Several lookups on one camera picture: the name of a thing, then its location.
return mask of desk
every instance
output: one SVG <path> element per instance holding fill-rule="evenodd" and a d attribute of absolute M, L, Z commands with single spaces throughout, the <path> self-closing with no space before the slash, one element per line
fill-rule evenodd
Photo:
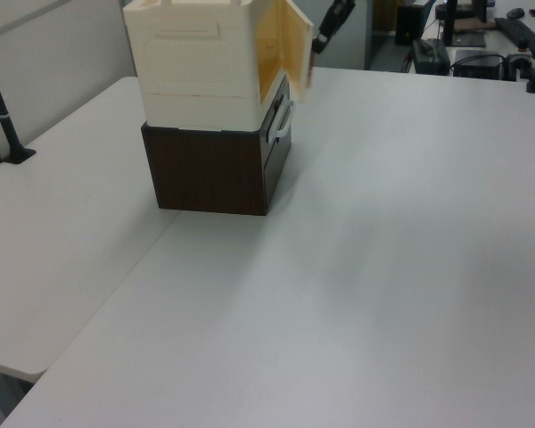
<path fill-rule="evenodd" d="M 530 9 L 535 9 L 535 0 L 497 0 L 496 6 L 494 8 L 488 9 L 488 19 L 493 20 L 494 18 L 505 18 L 506 14 L 514 9 L 515 7 L 522 7 L 525 10 L 525 16 L 521 18 L 521 21 L 527 25 L 535 33 L 535 18 L 529 15 Z M 432 8 L 430 17 L 428 18 L 428 24 L 434 21 L 435 17 L 435 6 Z M 436 38 L 438 36 L 438 23 L 434 23 L 430 28 L 428 28 L 422 38 Z M 496 51 L 499 54 L 507 56 L 509 54 L 518 54 L 519 51 L 517 46 L 513 44 L 504 34 L 500 31 L 493 30 L 485 33 L 485 42 L 486 47 L 476 48 L 476 47 L 449 47 L 448 54 L 449 59 L 453 63 L 456 57 L 456 50 L 458 49 L 473 49 L 473 50 L 488 50 Z"/>
<path fill-rule="evenodd" d="M 157 208 L 125 78 L 0 165 L 0 372 L 35 382 L 177 214 Z"/>
<path fill-rule="evenodd" d="M 535 95 L 316 69 L 292 132 L 267 217 L 181 212 L 4 428 L 535 428 Z"/>

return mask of open lid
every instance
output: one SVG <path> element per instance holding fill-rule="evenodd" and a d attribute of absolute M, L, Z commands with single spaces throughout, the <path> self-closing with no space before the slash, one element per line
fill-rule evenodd
<path fill-rule="evenodd" d="M 292 0 L 273 0 L 257 27 L 256 37 L 261 100 L 282 68 L 297 98 L 303 99 L 308 82 L 313 23 Z"/>
<path fill-rule="evenodd" d="M 282 65 L 295 95 L 302 100 L 308 84 L 313 23 L 292 0 L 281 0 Z"/>

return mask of gray wall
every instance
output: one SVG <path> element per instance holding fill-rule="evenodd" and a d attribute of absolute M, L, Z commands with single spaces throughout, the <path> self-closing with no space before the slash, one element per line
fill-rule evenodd
<path fill-rule="evenodd" d="M 120 0 L 71 0 L 0 35 L 0 88 L 23 144 L 134 75 Z"/>

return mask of black monitor stand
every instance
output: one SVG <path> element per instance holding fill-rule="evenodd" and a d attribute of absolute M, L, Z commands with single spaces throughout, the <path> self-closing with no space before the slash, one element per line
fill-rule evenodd
<path fill-rule="evenodd" d="M 454 34 L 456 23 L 457 0 L 448 0 L 446 4 L 446 19 L 442 40 L 445 46 L 455 47 L 485 47 L 485 37 L 480 33 Z"/>

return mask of black case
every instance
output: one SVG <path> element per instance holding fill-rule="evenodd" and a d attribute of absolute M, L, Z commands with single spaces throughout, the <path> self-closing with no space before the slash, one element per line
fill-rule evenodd
<path fill-rule="evenodd" d="M 426 55 L 420 49 L 418 40 L 412 42 L 412 59 L 417 74 L 447 76 L 449 74 L 449 56 L 442 40 L 429 40 L 435 49 L 435 55 Z"/>

